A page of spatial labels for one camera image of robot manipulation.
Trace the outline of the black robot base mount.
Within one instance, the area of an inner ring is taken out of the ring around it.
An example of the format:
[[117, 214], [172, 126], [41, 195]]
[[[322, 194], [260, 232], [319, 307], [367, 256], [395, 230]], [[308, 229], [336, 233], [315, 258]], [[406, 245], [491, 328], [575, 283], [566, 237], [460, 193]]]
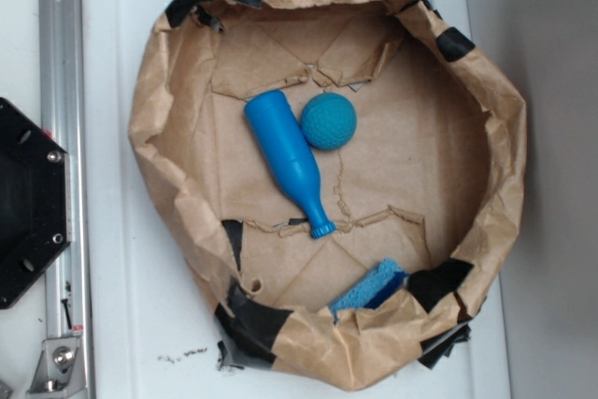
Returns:
[[69, 244], [67, 153], [1, 99], [1, 308], [13, 307]]

